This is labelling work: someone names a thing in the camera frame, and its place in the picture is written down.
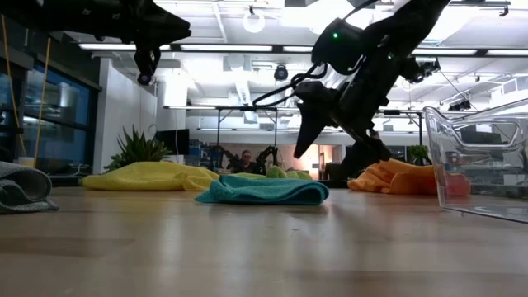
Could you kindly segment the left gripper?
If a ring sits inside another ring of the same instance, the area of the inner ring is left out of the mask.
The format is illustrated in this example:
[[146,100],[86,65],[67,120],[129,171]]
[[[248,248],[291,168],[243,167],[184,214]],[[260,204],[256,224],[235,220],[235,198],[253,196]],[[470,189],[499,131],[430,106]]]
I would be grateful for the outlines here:
[[178,41],[191,36],[191,24],[153,0],[97,1],[97,41]]

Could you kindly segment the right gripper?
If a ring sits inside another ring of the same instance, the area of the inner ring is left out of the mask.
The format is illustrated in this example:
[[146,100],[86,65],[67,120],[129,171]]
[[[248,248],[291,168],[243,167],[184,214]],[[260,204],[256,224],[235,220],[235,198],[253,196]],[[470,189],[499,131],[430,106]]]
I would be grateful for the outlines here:
[[301,124],[294,157],[301,158],[324,128],[330,124],[342,128],[350,136],[369,136],[346,146],[344,163],[379,163],[389,161],[392,153],[373,130],[372,118],[381,106],[386,106],[390,91],[390,74],[385,70],[360,69],[354,78],[341,82],[331,90],[328,112],[315,105],[298,105]]

